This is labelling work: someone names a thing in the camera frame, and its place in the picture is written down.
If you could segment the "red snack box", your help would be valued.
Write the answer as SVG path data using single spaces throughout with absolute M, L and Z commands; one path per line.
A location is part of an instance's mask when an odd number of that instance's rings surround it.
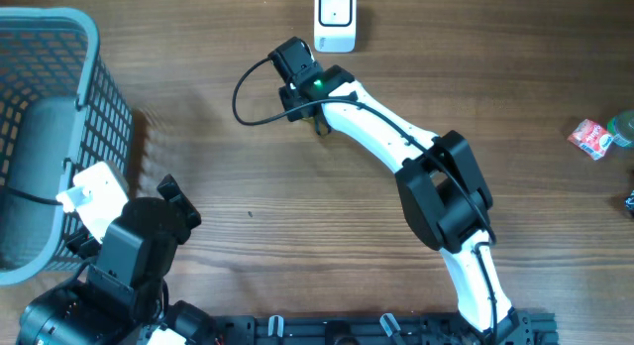
M 589 119 L 581 121 L 567 138 L 595 161 L 605 156 L 613 139 L 614 136 L 611 133 Z

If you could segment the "colourful tin can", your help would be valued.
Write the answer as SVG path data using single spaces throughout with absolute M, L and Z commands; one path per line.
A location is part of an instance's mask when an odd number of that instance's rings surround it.
M 614 116 L 607 124 L 608 132 L 613 136 L 613 143 L 621 148 L 633 148 L 634 111 L 627 110 Z

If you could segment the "black red snack packet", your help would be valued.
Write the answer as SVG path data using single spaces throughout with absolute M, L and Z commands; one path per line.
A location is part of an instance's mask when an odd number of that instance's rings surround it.
M 625 199 L 624 205 L 628 212 L 634 216 L 634 191 L 631 191 L 630 195 Z

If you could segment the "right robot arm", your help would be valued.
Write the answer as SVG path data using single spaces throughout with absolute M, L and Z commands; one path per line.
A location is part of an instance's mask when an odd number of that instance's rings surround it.
M 460 316 L 478 340 L 502 343 L 518 323 L 492 260 L 492 195 L 467 140 L 456 131 L 440 136 L 407 122 L 347 70 L 323 68 L 297 37 L 267 58 L 284 82 L 278 94 L 289 120 L 314 118 L 391 170 L 407 225 L 445 262 Z

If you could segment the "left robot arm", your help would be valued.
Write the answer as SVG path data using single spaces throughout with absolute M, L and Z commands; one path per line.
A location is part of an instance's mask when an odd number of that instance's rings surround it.
M 201 217 L 172 175 L 158 197 L 126 203 L 100 250 L 80 270 L 36 297 L 19 321 L 19 344 L 216 344 L 215 321 L 201 309 L 168 302 L 164 280 L 176 250 Z

